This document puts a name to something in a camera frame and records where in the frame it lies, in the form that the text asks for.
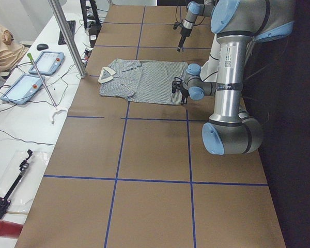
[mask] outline striped cloth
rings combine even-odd
[[[111,74],[102,69],[100,95],[122,97],[131,102],[179,105],[181,92],[172,94],[175,76],[183,78],[185,62],[115,59],[108,65]]]

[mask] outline white desk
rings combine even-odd
[[[80,27],[79,20],[82,20],[81,14],[66,14],[67,20],[76,20],[76,34],[74,35],[74,40],[76,46],[78,48],[79,54],[82,55],[86,45],[89,45],[88,36],[84,32],[84,28]],[[29,49],[34,59],[38,57],[41,51],[36,50],[37,44],[46,43],[49,46],[49,49],[45,51],[58,51],[63,52],[65,54],[65,60],[62,63],[61,67],[58,71],[51,77],[46,77],[47,85],[51,85],[57,79],[59,79],[63,74],[65,74],[69,67],[74,64],[72,57],[69,53],[67,45],[58,45],[58,34],[59,34],[59,27],[56,23],[54,17],[50,19],[46,27],[40,33],[38,38],[35,40],[32,47]],[[29,62],[27,56],[25,56],[20,63]],[[31,65],[21,66],[20,68],[27,73]],[[15,82],[15,80],[20,77],[23,72],[19,69],[15,69],[12,75],[9,77],[6,85],[11,85]],[[68,87],[66,89],[67,84],[65,84],[62,80],[58,80],[55,84],[49,86],[50,92],[55,99],[56,103],[58,103],[66,89],[66,92],[62,98],[60,106],[64,106],[69,108],[73,97],[76,93],[80,82],[80,76],[75,66],[69,71],[69,73],[64,76],[64,80],[67,82]],[[31,99],[31,101],[39,102],[39,101],[47,101],[50,102],[50,98],[46,91],[40,90],[37,94]],[[7,109],[13,106],[11,103],[6,103],[0,105],[0,110]],[[9,110],[5,110],[0,112],[0,130],[4,130],[5,132],[13,135],[16,138],[21,138],[25,141],[36,141],[38,143],[49,143],[55,144],[57,138],[60,134],[61,128],[64,124],[66,119],[67,113],[61,112],[54,116],[55,123],[51,124],[49,120],[50,111],[53,110],[53,106],[49,105],[48,103],[41,102],[41,103],[32,103],[28,102],[25,105],[17,105]],[[33,152],[36,153],[44,153],[50,157],[54,146],[49,145],[38,145],[35,143],[25,143],[22,141],[17,141],[12,139],[7,134],[0,132],[0,181],[5,174],[6,168],[16,161],[12,161],[12,158],[16,158],[17,154],[21,152],[26,152],[28,149],[31,149]],[[34,156],[29,161],[33,161],[37,163],[37,156]],[[19,160],[15,164],[17,175],[19,173],[19,165],[22,162]],[[36,192],[39,183],[41,181],[42,175],[38,175],[37,178],[32,178],[30,183],[27,183],[27,177],[22,178],[23,183],[17,186],[15,193],[28,193],[33,194]],[[10,185],[13,183],[13,180],[7,180],[7,185],[9,189]],[[26,220],[26,216],[24,214],[6,214],[4,216],[4,220],[9,220],[16,223],[23,224]],[[0,247],[14,247],[17,240],[15,239],[7,239],[0,237]]]

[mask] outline computer mouse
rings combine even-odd
[[[41,51],[41,50],[45,50],[48,48],[48,45],[47,44],[38,44],[37,45],[37,50],[38,51]]]

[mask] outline red tube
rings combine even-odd
[[[22,228],[22,224],[0,220],[0,237],[17,239]]]

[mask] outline dark background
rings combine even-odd
[[[185,5],[158,5],[177,2]],[[297,1],[288,38],[255,46],[245,78],[260,69],[244,82],[243,95],[258,100],[245,99],[246,106],[262,123],[270,114],[259,153],[286,246],[309,248],[310,1]]]

